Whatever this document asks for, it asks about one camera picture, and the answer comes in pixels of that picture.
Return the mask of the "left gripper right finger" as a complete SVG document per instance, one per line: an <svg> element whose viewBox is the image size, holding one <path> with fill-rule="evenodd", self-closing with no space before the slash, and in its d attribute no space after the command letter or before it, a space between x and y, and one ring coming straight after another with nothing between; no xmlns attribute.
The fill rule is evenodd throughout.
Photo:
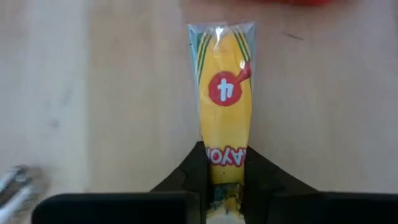
<svg viewBox="0 0 398 224"><path fill-rule="evenodd" d="M275 195L300 195L317 191L251 147L246 150L244 170L242 213L247 224L266 222L268 204Z"/></svg>

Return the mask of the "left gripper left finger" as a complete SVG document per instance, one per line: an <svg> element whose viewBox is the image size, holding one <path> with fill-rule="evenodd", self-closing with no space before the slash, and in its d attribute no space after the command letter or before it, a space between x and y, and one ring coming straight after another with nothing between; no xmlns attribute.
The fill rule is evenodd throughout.
<svg viewBox="0 0 398 224"><path fill-rule="evenodd" d="M195 143L188 156L151 192L187 191L198 194L200 224L206 224L206 213L213 199L208 157L203 141Z"/></svg>

